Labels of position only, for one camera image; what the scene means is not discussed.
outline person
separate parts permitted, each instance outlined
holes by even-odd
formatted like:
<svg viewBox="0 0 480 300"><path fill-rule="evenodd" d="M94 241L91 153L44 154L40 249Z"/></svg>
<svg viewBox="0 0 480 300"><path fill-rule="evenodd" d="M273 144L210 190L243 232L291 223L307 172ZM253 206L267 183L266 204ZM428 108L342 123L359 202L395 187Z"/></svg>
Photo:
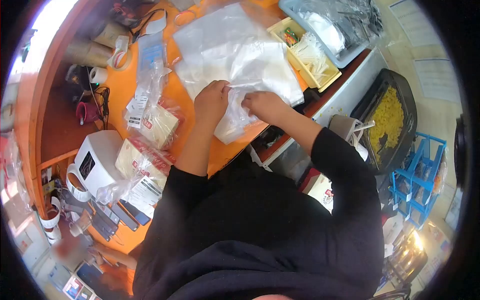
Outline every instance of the person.
<svg viewBox="0 0 480 300"><path fill-rule="evenodd" d="M230 180L208 180L210 143L228 106L227 85L213 81L195 98L195 125L143 241L135 298L372 297L384 259L374 175L335 133L276 94L254 92L242 106L284 130L311 156L332 181L332 213L298 192L291 179L259 166L249 174L239 170L242 176L230 172Z"/></svg>
<svg viewBox="0 0 480 300"><path fill-rule="evenodd" d="M94 242L90 252L103 272L100 276L100 283L108 286L110 290L123 291L129 296L133 296L132 285L135 269L137 268L137 260L98 242ZM119 262L122 266L117 267L107 264L102 255Z"/></svg>

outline blue plastic basket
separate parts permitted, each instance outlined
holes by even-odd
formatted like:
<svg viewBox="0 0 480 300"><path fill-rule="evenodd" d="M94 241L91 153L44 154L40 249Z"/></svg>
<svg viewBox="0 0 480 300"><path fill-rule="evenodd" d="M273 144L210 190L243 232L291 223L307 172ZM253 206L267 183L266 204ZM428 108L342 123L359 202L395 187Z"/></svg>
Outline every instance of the blue plastic basket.
<svg viewBox="0 0 480 300"><path fill-rule="evenodd" d="M345 54L342 55L341 58L338 58L335 54L330 51L330 49L325 45L325 43L322 41L322 39L318 36L318 34L315 32L315 30L308 25L305 20L300 18L298 14L293 12L293 6L296 4L298 0L280 0L278 2L278 7L283 10L290 18L295 20L303 29L305 29L308 32L311 32L314 34L317 39L320 41L322 44L322 50L325 52L325 54L328 56L328 58L332 61L332 63L337 67L337 68L345 68L354 58L356 58L367 46L369 45L369 42L366 41L365 43L358 45L357 47L353 47L350 49L345 50Z"/></svg>
<svg viewBox="0 0 480 300"><path fill-rule="evenodd" d="M391 173L390 179L392 181L392 186L388 189L393 197L393 210L398 211L403 217L405 217L405 220L408 220L416 228L421 229L438 197L438 194L432 193L432 191L434 188L435 176L440 168L442 154L446 148L446 141L421 132L417 132L417 138L421 138L417 149L415 150L415 145L412 144L412 151L407 157L406 168L398 168ZM436 142L438 144L433 160L431 159L430 152L431 142ZM421 176L418 177L415 174L415 170L420 163L424 164L425 168L423 169ZM427 168L430 169L430 172L424 180ZM407 183L409 183L408 193L402 192L399 189L400 180L396 179L397 175L399 179L405 178ZM416 196L417 193L419 193L420 188L423 188L423 194L421 201L417 202L414 199L417 198ZM404 210L398 207L402 202L405 203ZM411 218L413 210L419 213L418 221Z"/></svg>

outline black tray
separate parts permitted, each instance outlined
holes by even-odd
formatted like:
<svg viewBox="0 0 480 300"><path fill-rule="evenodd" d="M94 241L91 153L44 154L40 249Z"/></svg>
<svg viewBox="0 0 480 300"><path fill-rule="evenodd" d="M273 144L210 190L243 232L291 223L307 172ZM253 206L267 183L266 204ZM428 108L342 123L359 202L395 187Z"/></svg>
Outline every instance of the black tray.
<svg viewBox="0 0 480 300"><path fill-rule="evenodd" d="M379 153L382 164L378 165L373 154L372 145L369 139L369 130L366 129L360 140L361 144L368 150L371 168L376 175L387 174L400 166L405 156L408 154L410 145L415 138L417 131L417 106L413 99L412 90L408 81L402 75L389 70L382 69L373 82L362 100L357 104L351 113L352 118L362 122L370 121L373 112L377 109L380 101L384 97L388 86L396 90L396 96L403 109L403 127L398 144L395 148L384 148Z"/></svg>

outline gray plastic bin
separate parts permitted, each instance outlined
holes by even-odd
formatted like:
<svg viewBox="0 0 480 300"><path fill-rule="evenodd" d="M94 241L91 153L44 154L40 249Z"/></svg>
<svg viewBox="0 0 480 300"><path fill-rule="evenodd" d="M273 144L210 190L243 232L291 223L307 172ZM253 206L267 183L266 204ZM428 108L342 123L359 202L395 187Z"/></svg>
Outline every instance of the gray plastic bin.
<svg viewBox="0 0 480 300"><path fill-rule="evenodd" d="M314 31L314 29L308 25L298 14L293 12L292 8L297 0L280 0L278 2L278 7L283 10L290 18L295 20L303 29L313 33L317 39L322 44L323 51L327 55L327 57L332 61L332 63L338 68L345 68L354 58L356 58L367 46L369 42L366 41L365 43L358 45L357 47L346 49L343 51L342 56L338 58L335 54L330 51L330 49L325 45L325 43L320 39L318 34Z"/></svg>

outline wire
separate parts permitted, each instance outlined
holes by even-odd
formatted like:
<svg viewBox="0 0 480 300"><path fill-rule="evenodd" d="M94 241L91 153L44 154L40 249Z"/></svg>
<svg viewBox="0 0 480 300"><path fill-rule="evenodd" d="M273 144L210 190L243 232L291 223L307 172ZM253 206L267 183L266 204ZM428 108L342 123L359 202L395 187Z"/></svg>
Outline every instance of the wire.
<svg viewBox="0 0 480 300"><path fill-rule="evenodd" d="M143 17L139 18L137 21L133 22L131 25L130 25L130 33L132 34L132 44L134 44L137 39L140 37L140 32L143 30L143 28L145 27L145 25L148 24L148 22L150 21L150 19L153 17L154 13L156 12L159 12L159 11L164 11L165 12L165 18L167 17L167 11L163 8L159 8L159 9L156 9L156 10L153 10L149 13L147 13L146 15L144 15ZM143 19L147 18L147 20L142 24L142 27L140 27L139 30L133 32L132 29L133 28L137 28L138 26L140 26L140 23L142 22Z"/></svg>
<svg viewBox="0 0 480 300"><path fill-rule="evenodd" d="M98 113L100 113L100 107L98 107L98 103L95 98L95 93L93 92L92 84L90 83L90 72L88 71L87 66L85 66L85 68L87 69L88 86L90 87L90 92L92 92L92 97L93 97L93 100L95 101L96 109L98 109ZM103 122L103 128L105 129L105 122L103 121L103 118L102 118L102 122Z"/></svg>
<svg viewBox="0 0 480 300"><path fill-rule="evenodd" d="M101 86L95 90L95 94L99 94L102 96L103 101L101 104L102 110L101 110L101 117L103 120L103 129L107 130L108 129L108 118L109 118L109 110L108 110L108 98L110 96L110 88L106 86Z"/></svg>

